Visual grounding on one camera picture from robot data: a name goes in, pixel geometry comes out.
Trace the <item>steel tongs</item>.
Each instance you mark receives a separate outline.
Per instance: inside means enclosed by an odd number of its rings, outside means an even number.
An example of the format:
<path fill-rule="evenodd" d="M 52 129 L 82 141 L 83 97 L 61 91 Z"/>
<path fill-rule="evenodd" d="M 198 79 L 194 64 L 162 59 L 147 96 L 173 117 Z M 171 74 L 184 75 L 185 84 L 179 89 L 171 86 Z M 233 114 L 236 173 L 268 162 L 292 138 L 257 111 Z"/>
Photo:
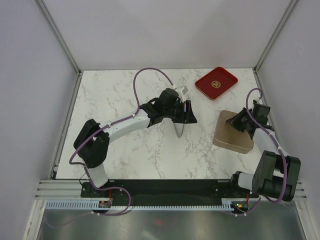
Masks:
<path fill-rule="evenodd" d="M 189 100 L 190 99 L 190 95 L 188 93 L 186 93 L 182 99 L 185 100 Z M 183 135 L 183 131 L 184 131 L 184 123 L 173 123 L 175 132 L 176 132 L 176 136 L 180 139 Z"/>

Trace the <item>beige chocolate box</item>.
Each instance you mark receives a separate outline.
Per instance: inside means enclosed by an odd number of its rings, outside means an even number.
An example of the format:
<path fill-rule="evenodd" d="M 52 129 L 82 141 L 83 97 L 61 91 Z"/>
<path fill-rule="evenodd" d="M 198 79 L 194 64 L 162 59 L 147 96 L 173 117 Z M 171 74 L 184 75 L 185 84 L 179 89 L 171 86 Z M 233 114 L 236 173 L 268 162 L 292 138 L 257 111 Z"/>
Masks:
<path fill-rule="evenodd" d="M 253 147 L 254 142 L 250 139 L 250 137 L 240 137 L 240 138 L 222 138 L 218 139 L 215 137 L 212 143 L 220 148 L 230 150 L 233 152 L 237 152 L 240 154 L 247 154 L 249 153 Z"/>

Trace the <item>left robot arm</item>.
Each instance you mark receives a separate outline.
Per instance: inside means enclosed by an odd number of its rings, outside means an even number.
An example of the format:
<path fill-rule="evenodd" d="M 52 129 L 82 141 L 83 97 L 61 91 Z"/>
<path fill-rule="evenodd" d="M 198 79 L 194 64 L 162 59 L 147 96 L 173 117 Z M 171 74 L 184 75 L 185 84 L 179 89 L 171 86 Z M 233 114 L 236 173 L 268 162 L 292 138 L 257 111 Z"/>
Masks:
<path fill-rule="evenodd" d="M 187 92 L 186 86 L 166 88 L 159 97 L 140 105 L 137 112 L 115 120 L 110 125 L 101 126 L 94 119 L 85 122 L 73 147 L 75 154 L 83 160 L 81 164 L 91 180 L 94 194 L 105 197 L 109 193 L 110 186 L 103 162 L 112 142 L 131 132 L 157 125 L 163 119 L 170 119 L 176 125 L 197 123 Z"/>

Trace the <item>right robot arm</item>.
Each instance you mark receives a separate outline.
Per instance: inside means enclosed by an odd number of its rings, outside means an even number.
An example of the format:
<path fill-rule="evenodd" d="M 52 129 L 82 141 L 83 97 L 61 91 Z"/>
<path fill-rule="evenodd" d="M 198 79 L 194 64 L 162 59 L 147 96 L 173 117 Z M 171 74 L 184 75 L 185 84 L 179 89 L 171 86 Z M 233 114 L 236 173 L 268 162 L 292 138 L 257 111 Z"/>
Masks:
<path fill-rule="evenodd" d="M 298 183 L 301 161 L 282 149 L 272 126 L 268 125 L 269 106 L 245 107 L 226 123 L 239 132 L 248 133 L 257 145 L 261 157 L 254 174 L 237 171 L 237 180 L 228 185 L 233 197 L 241 197 L 247 189 L 268 200 L 290 202 L 293 200 Z"/>

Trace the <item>beige box lid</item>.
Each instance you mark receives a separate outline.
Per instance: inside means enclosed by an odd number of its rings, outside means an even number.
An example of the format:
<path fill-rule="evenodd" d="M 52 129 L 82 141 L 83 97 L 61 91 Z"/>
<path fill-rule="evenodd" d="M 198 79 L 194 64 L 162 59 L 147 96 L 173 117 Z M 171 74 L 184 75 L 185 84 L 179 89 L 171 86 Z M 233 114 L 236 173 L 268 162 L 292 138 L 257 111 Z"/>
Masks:
<path fill-rule="evenodd" d="M 226 123 L 226 120 L 234 117 L 235 115 L 235 112 L 228 110 L 222 110 L 220 112 L 217 119 L 213 139 L 250 138 L 247 132 L 238 131 L 234 129 L 231 125 Z"/>

